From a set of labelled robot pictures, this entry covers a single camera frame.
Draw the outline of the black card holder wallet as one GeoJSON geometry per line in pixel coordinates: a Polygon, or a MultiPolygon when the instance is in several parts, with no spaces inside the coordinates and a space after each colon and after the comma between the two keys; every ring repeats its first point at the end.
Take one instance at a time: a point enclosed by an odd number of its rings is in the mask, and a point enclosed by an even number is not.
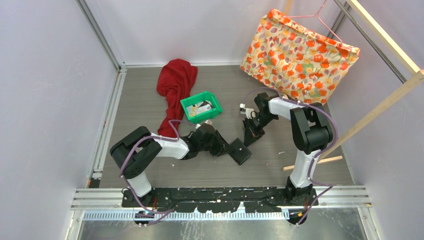
{"type": "Polygon", "coordinates": [[[239,166],[252,156],[251,151],[239,138],[234,139],[230,146],[232,151],[229,152],[229,155],[239,166]]]}

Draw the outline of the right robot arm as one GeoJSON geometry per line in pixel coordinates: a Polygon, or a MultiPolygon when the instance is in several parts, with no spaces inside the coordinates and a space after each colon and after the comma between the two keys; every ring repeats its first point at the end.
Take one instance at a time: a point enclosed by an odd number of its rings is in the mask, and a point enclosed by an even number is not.
{"type": "Polygon", "coordinates": [[[295,164],[285,186],[285,198],[291,205],[299,205],[305,198],[312,196],[311,180],[316,160],[334,139],[331,117],[320,103],[306,104],[285,97],[271,97],[263,92],[255,99],[258,108],[254,111],[245,103],[239,105],[244,126],[244,145],[250,146],[264,134],[272,120],[283,117],[290,121],[294,145],[297,148],[295,164]]]}

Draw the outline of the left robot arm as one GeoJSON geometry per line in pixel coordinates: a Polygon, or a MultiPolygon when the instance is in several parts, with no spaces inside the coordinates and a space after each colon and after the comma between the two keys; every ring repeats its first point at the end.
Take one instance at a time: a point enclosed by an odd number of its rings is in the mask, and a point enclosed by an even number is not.
{"type": "Polygon", "coordinates": [[[145,173],[149,164],[159,157],[189,160],[200,152],[209,152],[219,157],[234,151],[212,125],[203,123],[188,135],[171,138],[157,135],[140,126],[115,143],[109,154],[120,169],[123,177],[135,194],[134,200],[141,207],[153,202],[153,189],[145,173]]]}

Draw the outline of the green plastic bin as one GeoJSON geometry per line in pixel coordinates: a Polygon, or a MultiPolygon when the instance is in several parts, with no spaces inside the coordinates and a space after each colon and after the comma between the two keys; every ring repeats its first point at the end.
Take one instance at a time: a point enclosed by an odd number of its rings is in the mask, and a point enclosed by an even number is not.
{"type": "Polygon", "coordinates": [[[184,98],[180,103],[187,120],[193,124],[214,119],[224,111],[216,96],[209,91],[184,98]]]}

